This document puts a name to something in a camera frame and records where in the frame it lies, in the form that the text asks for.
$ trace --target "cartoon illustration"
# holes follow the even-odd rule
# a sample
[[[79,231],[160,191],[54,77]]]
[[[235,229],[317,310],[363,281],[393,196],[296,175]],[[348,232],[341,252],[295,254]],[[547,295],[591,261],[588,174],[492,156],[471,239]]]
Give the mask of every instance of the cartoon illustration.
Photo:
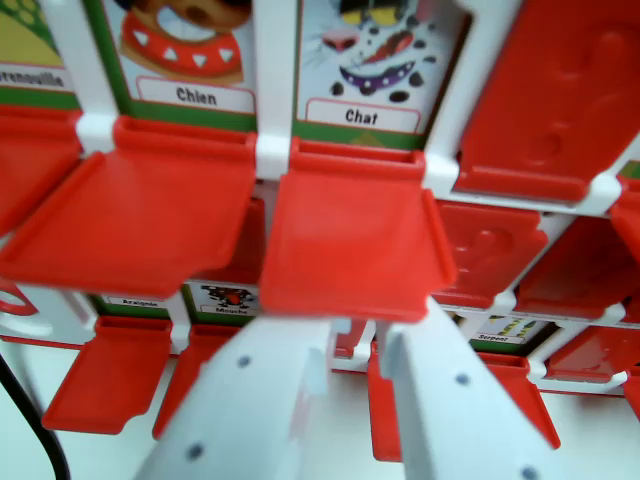
[[[53,37],[35,0],[0,2],[0,62],[60,67]]]
[[[242,52],[233,30],[247,22],[251,1],[115,0],[128,11],[120,50],[133,62],[173,80],[242,82]]]
[[[336,55],[342,77],[331,86],[332,95],[342,95],[347,84],[364,96],[389,90],[389,100],[400,103],[412,88],[422,87],[424,77],[416,65],[437,61],[434,55],[425,55],[432,41],[429,32],[436,28],[427,23],[430,3],[341,0],[336,7],[344,26],[321,36],[322,45]]]
[[[461,25],[444,0],[303,0],[297,118],[423,132]]]
[[[219,302],[221,307],[234,307],[243,310],[251,308],[245,302],[253,302],[256,296],[243,288],[228,288],[210,285],[202,285],[203,290],[209,294],[209,298]]]
[[[522,323],[522,318],[514,318],[506,327],[504,327],[498,335],[509,335],[509,332]]]

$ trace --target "white plastic stand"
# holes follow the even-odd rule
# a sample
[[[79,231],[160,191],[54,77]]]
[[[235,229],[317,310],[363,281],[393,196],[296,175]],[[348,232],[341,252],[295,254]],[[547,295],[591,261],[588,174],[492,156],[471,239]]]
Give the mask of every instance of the white plastic stand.
[[[115,148],[118,107],[82,1],[41,0],[40,4],[82,107],[76,134],[84,153],[110,152]]]
[[[258,99],[256,175],[279,180],[289,171],[298,2],[254,0],[253,24]]]
[[[378,329],[380,369],[393,381],[407,480],[567,478],[547,441],[449,316],[432,298],[428,308],[418,324]],[[496,451],[501,461],[487,461]]]
[[[297,478],[311,397],[326,392],[342,323],[253,320],[203,367],[136,478]]]

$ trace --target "black dot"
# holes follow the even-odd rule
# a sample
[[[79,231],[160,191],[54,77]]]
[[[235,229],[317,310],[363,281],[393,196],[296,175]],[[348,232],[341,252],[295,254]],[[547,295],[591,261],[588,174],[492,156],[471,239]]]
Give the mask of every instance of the black dot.
[[[522,469],[522,478],[525,480],[537,480],[538,472],[533,467],[525,467]]]
[[[409,77],[409,85],[412,87],[419,87],[424,84],[424,80],[422,80],[422,75],[419,72],[413,72]]]
[[[418,25],[420,25],[420,22],[415,15],[409,15],[407,17],[407,28],[416,28]]]
[[[336,82],[331,85],[331,95],[342,95],[344,93],[344,87],[340,82]]]
[[[189,460],[190,462],[197,460],[198,458],[200,458],[203,451],[204,448],[202,448],[201,444],[194,443],[187,449],[187,460]]]
[[[242,357],[238,358],[238,367],[240,368],[247,367],[249,366],[250,363],[251,363],[251,357],[247,355],[243,355]]]
[[[407,98],[409,98],[409,93],[404,90],[398,90],[397,92],[393,92],[389,95],[389,100],[395,103],[404,102]]]
[[[368,97],[376,93],[376,89],[374,87],[360,87],[360,93]]]

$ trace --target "name label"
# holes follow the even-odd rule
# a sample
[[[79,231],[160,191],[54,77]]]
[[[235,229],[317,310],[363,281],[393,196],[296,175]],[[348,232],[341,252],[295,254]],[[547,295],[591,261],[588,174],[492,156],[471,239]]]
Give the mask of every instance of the name label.
[[[525,339],[520,337],[507,337],[505,335],[487,335],[484,333],[476,333],[473,336],[474,340],[484,340],[486,342],[498,342],[498,343],[524,343]]]
[[[415,133],[420,114],[415,110],[358,105],[313,98],[307,104],[307,120],[349,127]]]
[[[140,98],[150,102],[184,107],[255,113],[255,100],[248,90],[174,82],[151,77],[138,77]]]
[[[127,307],[150,307],[150,308],[166,308],[164,302],[156,300],[148,300],[142,298],[124,298],[124,297],[105,297],[103,300],[113,305],[125,305]]]
[[[71,77],[64,68],[0,63],[0,87],[73,92]]]

